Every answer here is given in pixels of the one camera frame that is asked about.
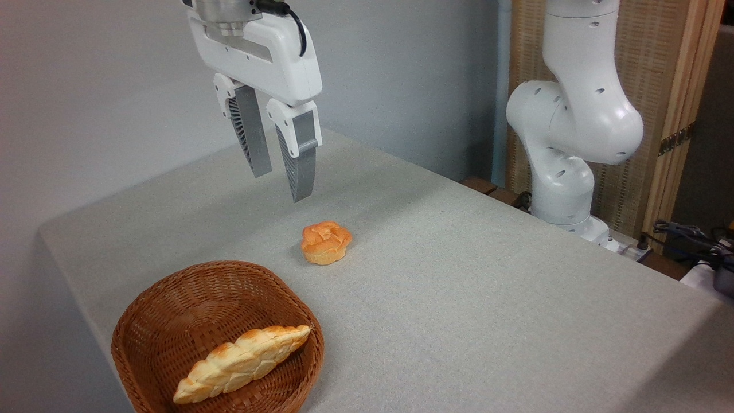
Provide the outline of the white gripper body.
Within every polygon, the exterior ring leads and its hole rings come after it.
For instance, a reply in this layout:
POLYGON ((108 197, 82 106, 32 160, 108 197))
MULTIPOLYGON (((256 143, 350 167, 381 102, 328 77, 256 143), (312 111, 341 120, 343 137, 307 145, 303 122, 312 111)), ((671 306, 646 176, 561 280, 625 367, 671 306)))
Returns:
POLYGON ((187 11, 197 50, 217 73, 264 92, 289 106, 312 101, 322 92, 322 76, 309 29, 300 55, 300 31, 292 18, 262 15, 244 25, 241 36, 225 36, 213 24, 187 11))

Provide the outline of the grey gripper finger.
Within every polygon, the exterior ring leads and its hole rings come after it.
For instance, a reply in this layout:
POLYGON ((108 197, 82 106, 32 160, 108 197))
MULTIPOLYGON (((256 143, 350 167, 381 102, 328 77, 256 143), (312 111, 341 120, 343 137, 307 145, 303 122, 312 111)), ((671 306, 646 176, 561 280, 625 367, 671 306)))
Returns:
POLYGON ((271 172, 272 163, 255 89, 222 73, 213 76, 213 86, 222 114, 231 121, 253 175, 258 178, 271 172))
POLYGON ((314 101, 292 107, 277 99, 267 103, 275 124, 293 202, 312 194, 317 148, 323 145, 319 113, 314 101))

